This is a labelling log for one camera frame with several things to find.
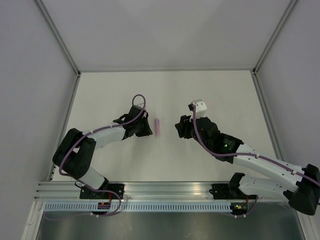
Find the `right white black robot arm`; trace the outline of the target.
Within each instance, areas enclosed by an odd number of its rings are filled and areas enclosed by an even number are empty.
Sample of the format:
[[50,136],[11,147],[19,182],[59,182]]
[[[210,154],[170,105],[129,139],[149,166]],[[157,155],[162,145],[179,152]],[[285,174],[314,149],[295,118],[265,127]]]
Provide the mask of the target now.
[[228,194],[235,199],[242,195],[283,199],[296,211],[313,216],[320,204],[320,170],[263,156],[242,140],[219,131],[208,117],[196,120],[190,115],[175,124],[178,136],[194,139],[211,156],[221,162],[242,166],[267,177],[250,177],[235,173],[228,183]]

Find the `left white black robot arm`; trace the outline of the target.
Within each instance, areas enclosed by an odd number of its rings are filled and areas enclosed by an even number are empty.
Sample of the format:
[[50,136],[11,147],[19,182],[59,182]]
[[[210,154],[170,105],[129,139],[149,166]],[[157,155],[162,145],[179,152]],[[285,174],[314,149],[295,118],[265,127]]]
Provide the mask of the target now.
[[97,199],[104,199],[109,193],[109,180],[91,166],[95,150],[132,136],[152,135],[148,117],[145,109],[132,105],[127,114],[105,127],[93,131],[72,128],[58,146],[52,162],[63,173],[83,183]]

